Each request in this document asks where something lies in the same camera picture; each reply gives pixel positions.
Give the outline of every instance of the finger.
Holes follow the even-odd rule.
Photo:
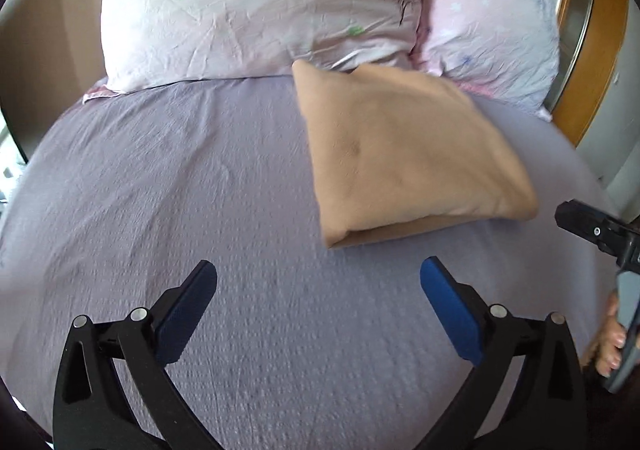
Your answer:
[[[620,300],[618,299],[618,292],[614,291],[609,295],[609,298],[607,299],[607,316],[617,315],[619,307]]]
[[[596,362],[596,370],[599,375],[604,376],[605,378],[608,378],[611,375],[611,367],[609,367],[607,362],[604,360],[598,360]]]
[[[617,350],[612,344],[603,344],[600,347],[600,354],[598,360],[605,362],[611,369],[617,369],[620,367],[620,351]]]
[[[602,327],[602,334],[600,335],[601,344],[611,344],[614,347],[622,349],[626,342],[625,328],[618,323],[618,321],[609,317],[605,320]]]

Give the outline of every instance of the pillowcase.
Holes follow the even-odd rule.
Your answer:
[[[422,0],[414,66],[550,118],[559,32],[548,0]]]
[[[326,72],[301,61],[293,76],[327,247],[535,217],[522,162],[449,80],[381,65]]]
[[[410,67],[420,11],[420,0],[103,0],[107,88],[290,74],[297,58]]]

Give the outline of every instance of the white pillow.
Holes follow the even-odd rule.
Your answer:
[[[549,119],[559,32],[548,0],[423,0],[412,54],[423,72]]]
[[[290,74],[298,58],[408,67],[420,11],[420,0],[103,0],[107,87]]]

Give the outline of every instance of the bed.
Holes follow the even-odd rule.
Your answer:
[[[218,292],[168,372],[225,448],[413,448],[470,368],[419,290],[431,255],[487,303],[562,312],[581,351],[614,262],[553,215],[568,199],[609,204],[555,125],[474,100],[524,162],[537,218],[342,250],[319,238],[291,78],[185,81],[76,103],[2,215],[0,376],[50,431],[72,318],[149,305],[203,258],[218,269]]]

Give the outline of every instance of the beige pillow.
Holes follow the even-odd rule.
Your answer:
[[[303,61],[293,75],[328,247],[536,215],[520,159],[450,81],[370,64],[326,72]]]

